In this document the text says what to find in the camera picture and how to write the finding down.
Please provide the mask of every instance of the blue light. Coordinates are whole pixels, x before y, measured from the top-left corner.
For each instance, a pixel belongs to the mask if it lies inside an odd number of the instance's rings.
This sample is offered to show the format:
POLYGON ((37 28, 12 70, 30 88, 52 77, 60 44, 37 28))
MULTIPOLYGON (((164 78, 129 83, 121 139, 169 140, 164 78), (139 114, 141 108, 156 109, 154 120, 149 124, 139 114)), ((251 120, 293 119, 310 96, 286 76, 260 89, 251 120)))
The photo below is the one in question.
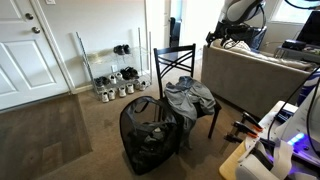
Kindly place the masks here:
POLYGON ((294 137, 294 138, 291 139, 291 141, 292 141, 293 143, 297 142, 298 140, 299 140, 299 139, 296 138, 296 137, 294 137))
POLYGON ((296 135, 296 138, 298 139, 302 139, 304 137, 304 134, 303 133, 299 133, 296 135))

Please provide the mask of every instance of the laundry hamper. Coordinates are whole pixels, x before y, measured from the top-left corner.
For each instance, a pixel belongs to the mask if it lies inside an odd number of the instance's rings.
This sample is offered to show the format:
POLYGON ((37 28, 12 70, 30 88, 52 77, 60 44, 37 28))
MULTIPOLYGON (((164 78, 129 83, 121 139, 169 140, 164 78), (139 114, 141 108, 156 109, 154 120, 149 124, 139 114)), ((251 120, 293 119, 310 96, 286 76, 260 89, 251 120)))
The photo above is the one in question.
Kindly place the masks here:
POLYGON ((138 175, 151 171, 178 151, 181 123, 167 106, 151 96, 142 96, 121 112, 121 138, 138 175))

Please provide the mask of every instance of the chair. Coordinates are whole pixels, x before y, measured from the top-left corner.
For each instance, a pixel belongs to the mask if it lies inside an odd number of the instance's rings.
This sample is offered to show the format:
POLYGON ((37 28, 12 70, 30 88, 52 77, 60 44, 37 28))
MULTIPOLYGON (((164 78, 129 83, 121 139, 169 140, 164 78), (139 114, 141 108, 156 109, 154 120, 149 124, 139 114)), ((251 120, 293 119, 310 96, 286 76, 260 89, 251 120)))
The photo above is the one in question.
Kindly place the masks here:
MULTIPOLYGON (((190 72, 190 76, 193 77, 194 63, 195 63, 195 49, 196 49, 195 44, 188 45, 188 46, 170 47, 165 49, 154 48, 154 57, 155 57, 156 71, 157 71, 157 77, 158 77, 160 100, 164 100, 164 102, 167 102, 166 98, 164 97, 162 81, 163 81, 163 77, 173 68, 190 72)), ((194 103, 194 105, 197 110, 197 118, 200 118, 206 115, 202 111, 200 107, 200 103, 194 103)), ((221 110, 221 106, 217 101, 214 106, 214 110, 215 110, 215 113, 212 119, 210 131, 208 134, 209 139, 211 139, 212 132, 219 115, 219 111, 221 110)))

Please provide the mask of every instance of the door knob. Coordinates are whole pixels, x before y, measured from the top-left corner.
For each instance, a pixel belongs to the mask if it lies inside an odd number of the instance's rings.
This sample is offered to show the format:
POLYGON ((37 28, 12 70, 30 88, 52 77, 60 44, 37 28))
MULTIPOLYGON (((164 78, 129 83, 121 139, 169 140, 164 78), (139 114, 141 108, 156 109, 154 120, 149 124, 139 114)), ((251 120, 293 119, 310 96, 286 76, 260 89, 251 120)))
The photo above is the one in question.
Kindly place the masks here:
POLYGON ((33 15, 30 14, 30 13, 27 13, 26 14, 26 18, 29 19, 29 20, 32 20, 33 19, 33 15))
POLYGON ((33 31, 34 33, 36 33, 36 34, 39 34, 39 33, 40 33, 40 29, 37 28, 37 27, 33 27, 33 28, 32 28, 32 31, 33 31))

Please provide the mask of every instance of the window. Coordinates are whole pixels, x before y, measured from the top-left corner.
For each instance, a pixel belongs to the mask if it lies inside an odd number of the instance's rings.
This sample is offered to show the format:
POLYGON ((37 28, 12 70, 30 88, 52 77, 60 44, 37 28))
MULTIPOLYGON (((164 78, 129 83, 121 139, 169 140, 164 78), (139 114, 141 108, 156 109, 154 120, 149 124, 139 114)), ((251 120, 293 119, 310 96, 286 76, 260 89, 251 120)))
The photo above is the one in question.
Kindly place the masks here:
MULTIPOLYGON (((311 7, 320 4, 319 2, 308 2, 304 0, 289 0, 289 2, 299 7, 311 7)), ((311 12, 312 10, 294 8, 284 0, 278 0, 275 11, 271 16, 271 21, 304 24, 311 12)))

